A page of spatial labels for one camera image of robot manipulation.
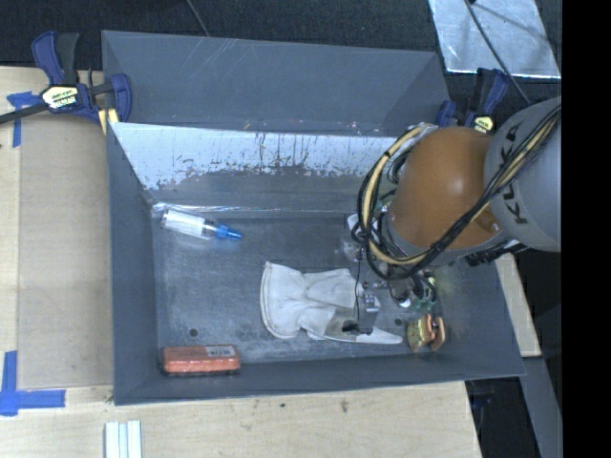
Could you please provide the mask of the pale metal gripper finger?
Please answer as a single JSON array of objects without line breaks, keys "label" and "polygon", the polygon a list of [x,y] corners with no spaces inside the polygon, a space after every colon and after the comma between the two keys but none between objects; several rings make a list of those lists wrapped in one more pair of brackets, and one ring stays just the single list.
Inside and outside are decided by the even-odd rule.
[{"label": "pale metal gripper finger", "polygon": [[358,324],[351,314],[337,310],[328,323],[329,336],[358,336]]},{"label": "pale metal gripper finger", "polygon": [[370,335],[374,329],[381,304],[378,299],[369,293],[363,295],[362,302],[362,332]]}]

